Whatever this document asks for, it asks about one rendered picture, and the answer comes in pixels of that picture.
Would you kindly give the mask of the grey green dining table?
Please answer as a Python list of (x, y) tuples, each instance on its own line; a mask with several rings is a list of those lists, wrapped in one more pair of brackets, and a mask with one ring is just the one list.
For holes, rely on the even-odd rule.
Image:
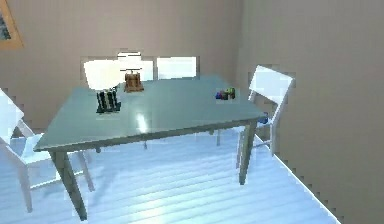
[(96, 112), (96, 92), (76, 87), (52, 119), (34, 150), (47, 151), (59, 173), (80, 220), (87, 210), (68, 154), (172, 136), (245, 128), (239, 183), (246, 182), (257, 119), (263, 112), (235, 91), (235, 98), (218, 100), (215, 94), (230, 85), (218, 75), (197, 79), (146, 81), (139, 93), (118, 92), (117, 113)]

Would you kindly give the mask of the white chair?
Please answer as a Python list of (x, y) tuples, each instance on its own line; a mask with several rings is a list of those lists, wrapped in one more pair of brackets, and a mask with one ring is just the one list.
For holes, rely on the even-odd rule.
[(249, 85), (249, 101), (254, 102), (256, 96), (261, 95), (276, 104), (276, 109), (273, 112), (273, 115), (268, 115), (268, 123), (261, 124), (258, 123), (257, 120), (256, 125), (257, 128), (269, 128), (269, 139), (261, 140), (258, 138), (259, 143), (256, 144), (256, 147), (268, 146), (272, 156), (275, 155), (277, 143), (277, 123), (293, 83), (294, 78), (291, 76), (262, 65), (257, 65)]
[(35, 134), (23, 120), (24, 112), (0, 88), (0, 151), (3, 151), (17, 171), (19, 184), (28, 213), (33, 211), (31, 192), (59, 182), (55, 177), (32, 185), (29, 169), (51, 159), (48, 152), (34, 152), (33, 149), (43, 133)]
[(195, 77), (196, 57), (160, 57), (157, 59), (159, 79)]
[(85, 77), (88, 87), (93, 90), (104, 90), (125, 82), (125, 75), (139, 73), (141, 81), (153, 80), (152, 61), (128, 60), (91, 60), (85, 62)]

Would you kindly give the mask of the black ribbed rack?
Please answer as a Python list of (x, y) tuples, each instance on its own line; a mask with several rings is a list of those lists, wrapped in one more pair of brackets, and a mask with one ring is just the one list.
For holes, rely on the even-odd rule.
[(118, 112), (121, 103), (117, 100), (117, 88), (113, 87), (96, 93), (98, 102), (97, 113)]

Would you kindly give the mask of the brown wooden box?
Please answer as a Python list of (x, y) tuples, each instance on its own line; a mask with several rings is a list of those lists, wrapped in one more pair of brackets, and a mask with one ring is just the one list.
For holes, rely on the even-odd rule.
[(141, 83), (140, 72), (138, 70), (128, 70), (125, 74), (125, 92), (141, 92), (144, 87)]

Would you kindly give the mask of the multicoloured block cluster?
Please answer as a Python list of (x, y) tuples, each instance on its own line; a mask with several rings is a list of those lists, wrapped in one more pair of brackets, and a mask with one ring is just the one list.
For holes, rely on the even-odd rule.
[(229, 100), (236, 97), (236, 91), (234, 88), (227, 88), (226, 90), (220, 90), (215, 94), (216, 99)]

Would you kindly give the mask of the wooden framed wall picture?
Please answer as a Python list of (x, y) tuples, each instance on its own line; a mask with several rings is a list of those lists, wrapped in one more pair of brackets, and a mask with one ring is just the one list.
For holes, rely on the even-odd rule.
[(0, 50), (15, 50), (23, 47), (16, 23), (6, 0), (0, 0)]

